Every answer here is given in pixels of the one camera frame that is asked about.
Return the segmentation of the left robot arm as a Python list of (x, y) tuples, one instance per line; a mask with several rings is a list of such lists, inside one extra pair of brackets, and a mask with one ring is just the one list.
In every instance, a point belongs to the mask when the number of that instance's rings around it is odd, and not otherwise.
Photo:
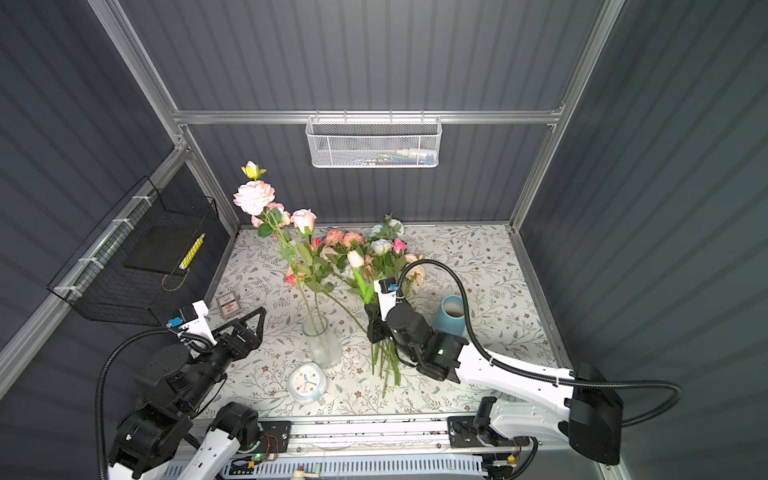
[[(215, 479), (237, 452), (254, 452), (262, 428), (257, 412), (246, 405), (230, 402), (222, 407), (200, 441), (193, 439), (191, 429), (210, 391), (226, 380), (228, 367), (261, 346), (265, 319), (266, 310), (259, 307), (215, 330), (200, 333), (174, 319), (164, 328), (140, 332), (116, 347), (102, 367), (96, 387), (99, 477), (160, 479), (183, 441), (196, 449), (180, 473), (183, 479)], [(164, 333), (177, 336), (179, 341), (150, 359), (138, 380), (144, 403), (123, 418), (113, 444), (108, 445), (103, 404), (109, 368), (131, 343)]]

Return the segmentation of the teal ceramic vase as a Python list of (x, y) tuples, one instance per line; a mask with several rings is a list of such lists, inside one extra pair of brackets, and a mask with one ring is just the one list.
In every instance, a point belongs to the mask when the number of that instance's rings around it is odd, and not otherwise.
[(465, 332), (465, 309), (461, 296), (446, 296), (440, 303), (432, 319), (432, 328), (455, 336)]

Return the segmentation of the clear ribbed glass vase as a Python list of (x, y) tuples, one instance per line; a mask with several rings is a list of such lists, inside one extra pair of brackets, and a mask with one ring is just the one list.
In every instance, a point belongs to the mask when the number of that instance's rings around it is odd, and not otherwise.
[(341, 345), (325, 316), (319, 315), (304, 320), (302, 334), (311, 358), (321, 368), (332, 369), (341, 362)]

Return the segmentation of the small round alarm clock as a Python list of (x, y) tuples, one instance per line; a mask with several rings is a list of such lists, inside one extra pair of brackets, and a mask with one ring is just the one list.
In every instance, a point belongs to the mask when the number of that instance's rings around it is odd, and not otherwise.
[(324, 395), (328, 380), (318, 364), (307, 362), (290, 373), (287, 385), (291, 398), (300, 405), (307, 405)]

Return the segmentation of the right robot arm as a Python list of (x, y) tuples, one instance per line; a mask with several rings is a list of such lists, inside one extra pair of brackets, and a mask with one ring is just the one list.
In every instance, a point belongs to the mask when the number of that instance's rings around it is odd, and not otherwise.
[(500, 399), (483, 398), (472, 427), (482, 445), (555, 438), (590, 460), (619, 464), (623, 402), (599, 371), (587, 368), (585, 378), (576, 378), (566, 369), (483, 356), (470, 340), (433, 329), (406, 301), (368, 305), (365, 312), (368, 339), (392, 343), (396, 362), (436, 381), (485, 387), (533, 404), (523, 419)]

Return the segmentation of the pale pink rose stem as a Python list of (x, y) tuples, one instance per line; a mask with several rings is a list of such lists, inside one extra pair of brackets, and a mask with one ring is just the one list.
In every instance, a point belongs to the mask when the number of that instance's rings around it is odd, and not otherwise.
[(320, 322), (310, 306), (304, 289), (304, 281), (310, 280), (313, 274), (314, 256), (310, 252), (312, 247), (312, 234), (317, 216), (310, 209), (299, 209), (291, 215), (291, 222), (299, 236), (299, 239), (290, 242), (294, 258), (290, 264), (293, 284), (298, 288), (310, 320), (310, 332), (320, 334)]

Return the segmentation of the aluminium mounting rail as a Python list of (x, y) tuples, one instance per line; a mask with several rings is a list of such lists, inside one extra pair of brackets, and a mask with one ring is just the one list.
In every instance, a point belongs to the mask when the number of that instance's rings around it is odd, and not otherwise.
[[(531, 436), (540, 442), (540, 451), (572, 451), (568, 440), (544, 434), (541, 407), (512, 403), (510, 420), (513, 436)], [(358, 416), (300, 416), (260, 418), (262, 423), (288, 421), (291, 430), (286, 456), (389, 455), (395, 453), (469, 453), (501, 451), (504, 447), (453, 449), (448, 418), (471, 416), (467, 412), (383, 414)]]

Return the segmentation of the pink peony spray stem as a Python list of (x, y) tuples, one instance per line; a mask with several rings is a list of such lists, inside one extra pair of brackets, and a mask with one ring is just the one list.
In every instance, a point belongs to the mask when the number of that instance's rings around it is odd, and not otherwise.
[(260, 237), (274, 236), (277, 239), (280, 256), (290, 269), (294, 258), (290, 242), (299, 239), (291, 222), (291, 215), (295, 211), (290, 213), (276, 201), (275, 188), (262, 179), (265, 169), (248, 161), (241, 170), (248, 181), (241, 184), (233, 194), (233, 203), (250, 217)]

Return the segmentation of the yellow marker in basket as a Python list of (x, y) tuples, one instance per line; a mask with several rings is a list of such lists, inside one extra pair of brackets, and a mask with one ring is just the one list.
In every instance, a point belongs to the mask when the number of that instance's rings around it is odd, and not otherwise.
[(185, 256), (181, 259), (178, 268), (180, 270), (187, 270), (191, 263), (193, 262), (195, 256), (197, 255), (198, 251), (200, 250), (201, 246), (204, 243), (206, 234), (202, 233), (191, 245)]

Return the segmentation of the pink tulip stem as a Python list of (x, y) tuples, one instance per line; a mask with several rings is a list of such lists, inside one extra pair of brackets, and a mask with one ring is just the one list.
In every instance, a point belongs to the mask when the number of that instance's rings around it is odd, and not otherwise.
[(363, 303), (373, 302), (376, 298), (374, 282), (380, 279), (379, 272), (373, 265), (373, 258), (363, 256), (357, 250), (350, 250), (347, 253), (347, 260), (352, 269), (352, 274), (359, 288)]

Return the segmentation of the pile of artificial flowers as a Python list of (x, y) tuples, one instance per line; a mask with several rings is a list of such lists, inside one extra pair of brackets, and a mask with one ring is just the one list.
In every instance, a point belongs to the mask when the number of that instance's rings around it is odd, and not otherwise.
[(332, 229), (323, 238), (301, 233), (298, 240), (281, 247), (281, 254), (289, 263), (287, 283), (305, 286), (314, 294), (339, 303), (333, 295), (335, 285), (328, 279), (333, 275), (361, 299), (368, 323), (358, 327), (371, 342), (372, 371), (396, 386), (402, 381), (400, 367), (404, 360), (391, 336), (380, 326), (374, 283), (389, 277), (397, 279), (407, 265), (419, 259), (408, 252), (403, 235), (403, 223), (387, 215), (371, 228), (367, 237), (355, 231)]

